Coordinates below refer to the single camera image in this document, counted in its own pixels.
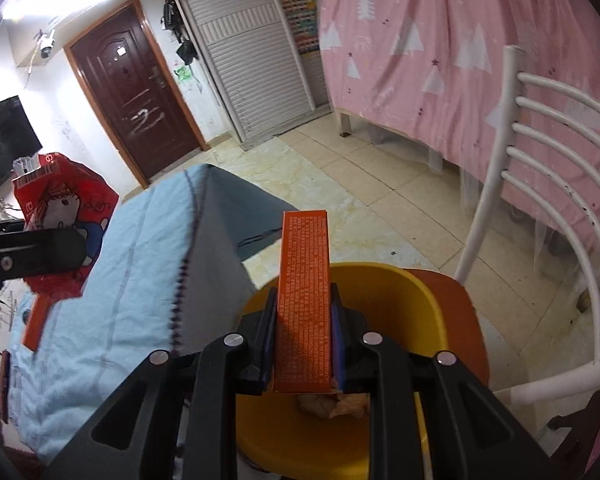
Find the orange printed carton box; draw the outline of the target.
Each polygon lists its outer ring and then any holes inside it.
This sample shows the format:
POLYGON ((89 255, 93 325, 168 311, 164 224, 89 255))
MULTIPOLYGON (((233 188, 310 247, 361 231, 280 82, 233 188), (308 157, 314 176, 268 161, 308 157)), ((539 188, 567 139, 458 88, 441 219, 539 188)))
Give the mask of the orange printed carton box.
POLYGON ((332 391, 327 212, 287 211, 277 281, 273 390, 332 391))

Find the red cartoon snack bag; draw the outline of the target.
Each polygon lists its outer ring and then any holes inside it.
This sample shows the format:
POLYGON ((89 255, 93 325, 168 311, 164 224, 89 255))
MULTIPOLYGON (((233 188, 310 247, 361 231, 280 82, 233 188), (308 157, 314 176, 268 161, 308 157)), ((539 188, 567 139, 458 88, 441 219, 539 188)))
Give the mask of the red cartoon snack bag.
POLYGON ((53 152, 39 154, 38 169, 12 181, 28 230, 71 228, 85 242, 76 270, 29 278, 32 292, 55 301, 79 297, 102 249, 119 195, 93 170, 53 152))

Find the yellow plastic trash bin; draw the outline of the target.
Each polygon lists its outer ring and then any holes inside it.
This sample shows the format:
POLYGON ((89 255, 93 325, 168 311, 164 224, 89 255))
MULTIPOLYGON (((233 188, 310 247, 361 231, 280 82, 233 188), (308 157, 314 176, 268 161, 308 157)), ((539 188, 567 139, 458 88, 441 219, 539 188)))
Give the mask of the yellow plastic trash bin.
MULTIPOLYGON (((438 302, 414 269, 337 263, 330 278, 346 308, 402 349, 433 356, 448 344, 438 302)), ((293 479, 365 479, 369 407, 342 394, 238 396, 237 448, 259 468, 293 479)))

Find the trash pieces inside bin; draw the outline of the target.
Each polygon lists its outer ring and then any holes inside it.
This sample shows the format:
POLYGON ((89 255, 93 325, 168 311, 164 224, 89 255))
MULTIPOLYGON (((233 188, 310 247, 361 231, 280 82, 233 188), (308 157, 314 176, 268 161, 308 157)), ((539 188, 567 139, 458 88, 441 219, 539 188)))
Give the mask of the trash pieces inside bin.
POLYGON ((303 411, 322 419, 346 415, 362 418, 370 407, 367 393, 302 394, 297 400, 303 411))

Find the orange chair seat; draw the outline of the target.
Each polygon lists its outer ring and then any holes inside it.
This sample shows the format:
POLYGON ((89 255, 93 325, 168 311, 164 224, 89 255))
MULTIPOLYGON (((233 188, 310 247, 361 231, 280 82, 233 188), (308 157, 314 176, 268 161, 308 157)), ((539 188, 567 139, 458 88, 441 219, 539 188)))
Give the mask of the orange chair seat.
POLYGON ((426 269, 407 269, 423 282, 438 302, 448 349, 483 383, 489 385, 490 367, 486 344, 478 321, 477 311, 466 288, 452 276, 426 269))

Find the light blue striped bedsheet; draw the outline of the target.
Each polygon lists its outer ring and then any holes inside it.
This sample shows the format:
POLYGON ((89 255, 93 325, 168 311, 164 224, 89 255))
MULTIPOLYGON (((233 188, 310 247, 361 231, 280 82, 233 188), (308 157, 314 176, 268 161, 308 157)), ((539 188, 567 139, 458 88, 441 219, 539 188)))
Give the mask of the light blue striped bedsheet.
POLYGON ((288 204, 196 165, 119 206, 82 295, 53 306, 38 350, 16 321, 9 421, 51 462, 150 352, 194 353, 232 332, 256 290, 245 261, 280 237, 288 204))

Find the dark red wooden door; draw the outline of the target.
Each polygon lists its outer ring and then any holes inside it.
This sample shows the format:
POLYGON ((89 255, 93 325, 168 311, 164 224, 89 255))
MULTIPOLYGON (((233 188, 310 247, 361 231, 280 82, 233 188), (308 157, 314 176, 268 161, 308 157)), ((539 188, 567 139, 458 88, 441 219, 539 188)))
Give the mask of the dark red wooden door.
POLYGON ((208 143, 152 33, 128 0, 65 45, 87 101, 142 188, 208 143))

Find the white louvered wardrobe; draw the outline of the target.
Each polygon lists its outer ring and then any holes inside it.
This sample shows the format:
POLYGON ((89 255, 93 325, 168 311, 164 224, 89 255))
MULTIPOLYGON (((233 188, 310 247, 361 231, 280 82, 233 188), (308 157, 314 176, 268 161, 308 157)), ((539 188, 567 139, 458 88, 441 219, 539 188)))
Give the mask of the white louvered wardrobe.
POLYGON ((316 111, 280 0, 180 0, 242 148, 316 111))

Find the black hanging bags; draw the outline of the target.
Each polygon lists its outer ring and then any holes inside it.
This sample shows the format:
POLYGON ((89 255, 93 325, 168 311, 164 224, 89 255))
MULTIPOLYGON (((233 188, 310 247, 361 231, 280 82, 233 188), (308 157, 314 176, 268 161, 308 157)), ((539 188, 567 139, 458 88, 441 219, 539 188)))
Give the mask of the black hanging bags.
POLYGON ((193 41, 189 39, 184 20, 175 0, 163 0, 161 23, 165 30, 172 32, 178 42, 178 48, 176 49, 178 57, 185 65, 192 64, 193 60, 198 58, 198 52, 193 41))

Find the white metal chair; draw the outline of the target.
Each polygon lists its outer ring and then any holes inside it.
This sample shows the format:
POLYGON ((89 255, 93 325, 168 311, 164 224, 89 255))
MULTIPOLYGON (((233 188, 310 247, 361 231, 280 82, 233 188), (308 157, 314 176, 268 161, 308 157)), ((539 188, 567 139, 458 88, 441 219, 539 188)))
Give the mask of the white metal chair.
POLYGON ((504 188, 512 188, 539 211, 543 222, 567 240, 576 256, 579 274, 588 292, 592 315, 593 357, 586 364, 547 378, 498 391, 508 405, 530 405, 554 401, 600 388, 600 279, 594 266, 600 255, 600 215, 594 200, 559 170, 532 153, 539 144, 550 153, 567 159, 581 170, 600 192, 600 170, 565 141, 530 125, 533 115, 560 125, 600 152, 600 132, 585 125, 536 96, 540 90, 564 96, 600 116, 600 100, 572 84, 528 72, 524 50, 509 44, 503 50, 501 114, 477 209, 460 254, 454 278, 465 283, 486 239, 486 231, 501 200, 504 188))

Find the pink tree-patterned bed curtain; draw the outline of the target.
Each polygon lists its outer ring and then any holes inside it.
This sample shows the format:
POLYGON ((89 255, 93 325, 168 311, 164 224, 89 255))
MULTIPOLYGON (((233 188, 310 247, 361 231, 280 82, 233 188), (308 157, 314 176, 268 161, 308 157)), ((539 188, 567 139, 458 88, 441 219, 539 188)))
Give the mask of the pink tree-patterned bed curtain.
POLYGON ((600 100, 600 17, 588 0, 320 0, 332 105, 486 178, 503 50, 600 100))

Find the black wall television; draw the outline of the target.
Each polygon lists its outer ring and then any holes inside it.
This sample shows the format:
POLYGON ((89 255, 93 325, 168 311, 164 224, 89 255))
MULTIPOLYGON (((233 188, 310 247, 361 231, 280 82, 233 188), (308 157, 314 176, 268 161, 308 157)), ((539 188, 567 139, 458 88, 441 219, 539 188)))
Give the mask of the black wall television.
POLYGON ((18 96, 0 101, 0 186, 12 174, 12 163, 42 148, 18 96))

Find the colourful wall chart poster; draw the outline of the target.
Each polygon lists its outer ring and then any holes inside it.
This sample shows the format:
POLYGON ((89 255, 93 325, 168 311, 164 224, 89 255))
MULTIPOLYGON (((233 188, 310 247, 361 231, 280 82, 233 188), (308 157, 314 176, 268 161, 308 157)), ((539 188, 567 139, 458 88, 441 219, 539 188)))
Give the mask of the colourful wall chart poster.
POLYGON ((315 0, 280 0, 301 55, 320 50, 315 0))

